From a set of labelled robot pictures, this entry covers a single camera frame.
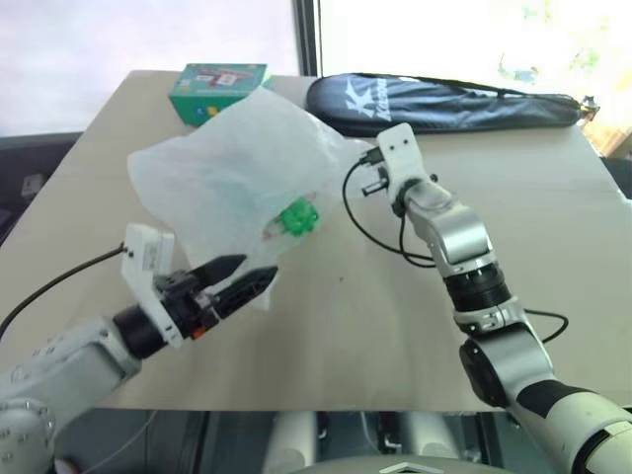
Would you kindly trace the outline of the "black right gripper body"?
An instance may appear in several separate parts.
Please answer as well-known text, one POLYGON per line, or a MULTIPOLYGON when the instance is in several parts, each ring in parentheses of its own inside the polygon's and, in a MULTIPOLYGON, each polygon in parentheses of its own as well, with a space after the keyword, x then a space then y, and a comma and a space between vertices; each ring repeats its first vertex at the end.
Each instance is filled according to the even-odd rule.
POLYGON ((372 166, 369 168, 372 172, 373 180, 361 188, 361 192, 365 198, 386 192, 390 186, 389 173, 384 166, 372 166))

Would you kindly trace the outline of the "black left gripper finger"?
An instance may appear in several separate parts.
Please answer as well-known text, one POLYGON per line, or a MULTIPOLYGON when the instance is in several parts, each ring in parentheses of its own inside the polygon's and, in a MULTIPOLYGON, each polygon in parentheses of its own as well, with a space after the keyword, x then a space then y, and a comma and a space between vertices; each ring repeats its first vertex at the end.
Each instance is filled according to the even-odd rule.
POLYGON ((214 311, 219 319, 226 319, 263 294, 277 275, 277 267, 249 271, 214 296, 214 311))
POLYGON ((201 288, 207 288, 231 277, 246 260, 244 254, 224 255, 191 270, 201 288))

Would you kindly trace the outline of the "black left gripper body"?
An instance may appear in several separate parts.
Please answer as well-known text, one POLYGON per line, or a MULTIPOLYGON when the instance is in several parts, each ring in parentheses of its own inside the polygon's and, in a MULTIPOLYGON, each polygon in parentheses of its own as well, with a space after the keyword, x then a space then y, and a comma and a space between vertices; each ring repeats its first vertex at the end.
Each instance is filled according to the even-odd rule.
POLYGON ((208 270, 176 271, 155 276, 159 299, 184 339, 198 339, 221 322, 215 297, 205 291, 220 282, 208 270))

